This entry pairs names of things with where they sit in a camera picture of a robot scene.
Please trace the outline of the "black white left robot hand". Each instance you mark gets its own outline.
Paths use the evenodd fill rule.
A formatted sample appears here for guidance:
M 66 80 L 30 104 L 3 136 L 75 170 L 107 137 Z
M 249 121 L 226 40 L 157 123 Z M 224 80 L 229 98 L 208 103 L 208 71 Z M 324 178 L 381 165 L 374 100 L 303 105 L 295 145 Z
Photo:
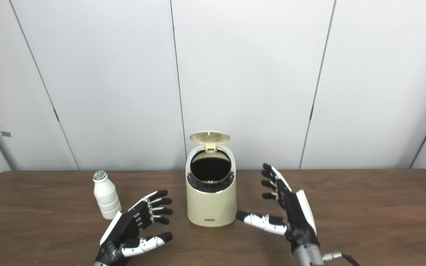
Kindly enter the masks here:
M 126 212 L 118 211 L 100 240 L 94 265 L 126 266 L 132 257 L 171 241 L 173 234 L 170 231 L 145 238 L 140 236 L 155 223 L 169 224 L 165 215 L 172 215 L 173 210 L 165 207 L 172 204 L 167 195 L 168 190 L 157 190 L 141 198 Z

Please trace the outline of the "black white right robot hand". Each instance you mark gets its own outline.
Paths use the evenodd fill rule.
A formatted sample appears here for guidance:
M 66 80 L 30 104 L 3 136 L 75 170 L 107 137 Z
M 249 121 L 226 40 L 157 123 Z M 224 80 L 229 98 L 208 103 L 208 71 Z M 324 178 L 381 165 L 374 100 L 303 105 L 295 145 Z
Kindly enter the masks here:
M 320 248 L 315 222 L 303 190 L 294 192 L 282 174 L 270 164 L 263 163 L 261 185 L 272 189 L 262 193 L 265 200 L 275 200 L 285 212 L 285 217 L 254 214 L 244 211 L 236 213 L 236 219 L 247 225 L 270 233 L 283 235 L 294 252 L 299 247 Z

